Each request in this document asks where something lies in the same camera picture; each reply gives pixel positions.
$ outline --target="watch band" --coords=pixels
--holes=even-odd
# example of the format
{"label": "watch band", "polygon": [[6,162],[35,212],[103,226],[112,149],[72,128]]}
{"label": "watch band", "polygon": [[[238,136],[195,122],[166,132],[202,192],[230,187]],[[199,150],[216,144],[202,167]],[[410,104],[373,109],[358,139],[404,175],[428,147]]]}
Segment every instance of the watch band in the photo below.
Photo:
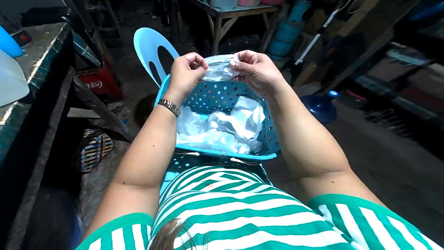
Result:
{"label": "watch band", "polygon": [[179,117],[181,111],[179,109],[178,106],[176,106],[174,103],[170,102],[169,100],[166,99],[160,99],[159,103],[160,105],[166,107],[167,109],[169,109],[171,112],[173,112],[173,114],[176,117]]}

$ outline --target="plastic chair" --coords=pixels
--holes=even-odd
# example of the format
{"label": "plastic chair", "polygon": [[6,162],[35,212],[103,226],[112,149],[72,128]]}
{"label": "plastic chair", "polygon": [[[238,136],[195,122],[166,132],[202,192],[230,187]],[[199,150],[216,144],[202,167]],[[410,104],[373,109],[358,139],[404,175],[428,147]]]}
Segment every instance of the plastic chair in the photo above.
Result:
{"label": "plastic chair", "polygon": [[156,66],[160,81],[163,82],[167,74],[159,60],[159,54],[157,53],[159,46],[163,46],[174,59],[179,57],[176,49],[174,49],[170,42],[159,32],[151,28],[140,28],[134,33],[134,48],[137,56],[148,74],[150,74],[151,78],[153,78],[154,82],[160,88],[159,83],[154,78],[150,69],[150,62],[152,62],[154,66]]}

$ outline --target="perforated basket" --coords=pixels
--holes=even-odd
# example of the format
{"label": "perforated basket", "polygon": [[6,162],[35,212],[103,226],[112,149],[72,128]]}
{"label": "perforated basket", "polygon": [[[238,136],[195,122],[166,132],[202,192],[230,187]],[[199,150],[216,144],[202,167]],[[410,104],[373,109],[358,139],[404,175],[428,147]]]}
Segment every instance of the perforated basket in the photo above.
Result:
{"label": "perforated basket", "polygon": [[[168,75],[160,87],[156,98],[156,105],[163,97],[170,82]],[[264,108],[265,120],[262,123],[263,128],[259,133],[258,141],[262,142],[260,152],[251,152],[250,154],[227,153],[223,151],[200,149],[176,144],[176,151],[196,152],[195,155],[206,155],[218,158],[236,158],[244,161],[265,161],[276,157],[280,150],[278,136],[273,128],[270,112],[264,99],[258,97],[247,85],[242,82],[199,82],[190,96],[182,103],[182,106],[190,106],[191,110],[199,114],[211,114],[216,110],[229,113],[238,101],[239,96],[246,96],[257,100]]]}

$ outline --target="striped shirt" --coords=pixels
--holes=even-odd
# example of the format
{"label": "striped shirt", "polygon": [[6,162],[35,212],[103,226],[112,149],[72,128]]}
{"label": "striped shirt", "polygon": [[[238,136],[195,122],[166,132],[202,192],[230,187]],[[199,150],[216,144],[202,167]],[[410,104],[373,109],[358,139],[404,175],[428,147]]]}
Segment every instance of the striped shirt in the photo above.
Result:
{"label": "striped shirt", "polygon": [[78,250],[146,250],[160,228],[178,218],[175,249],[442,250],[389,209],[327,194],[304,205],[258,175],[194,167],[160,197],[156,218],[128,214],[92,233]]}

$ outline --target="basket handle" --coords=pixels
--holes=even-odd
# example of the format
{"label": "basket handle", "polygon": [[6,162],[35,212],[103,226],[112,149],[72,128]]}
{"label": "basket handle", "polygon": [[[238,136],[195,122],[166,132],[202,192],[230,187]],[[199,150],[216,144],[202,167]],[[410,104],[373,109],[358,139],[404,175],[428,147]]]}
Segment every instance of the basket handle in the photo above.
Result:
{"label": "basket handle", "polygon": [[255,165],[259,165],[260,164],[260,162],[257,162],[257,161],[243,161],[243,160],[236,159],[234,157],[230,158],[230,161],[237,162],[237,163],[243,163],[243,164],[247,164],[247,165],[250,165],[250,166],[255,166]]}
{"label": "basket handle", "polygon": [[184,155],[200,156],[200,154],[198,152],[175,151],[174,153],[184,154]]}

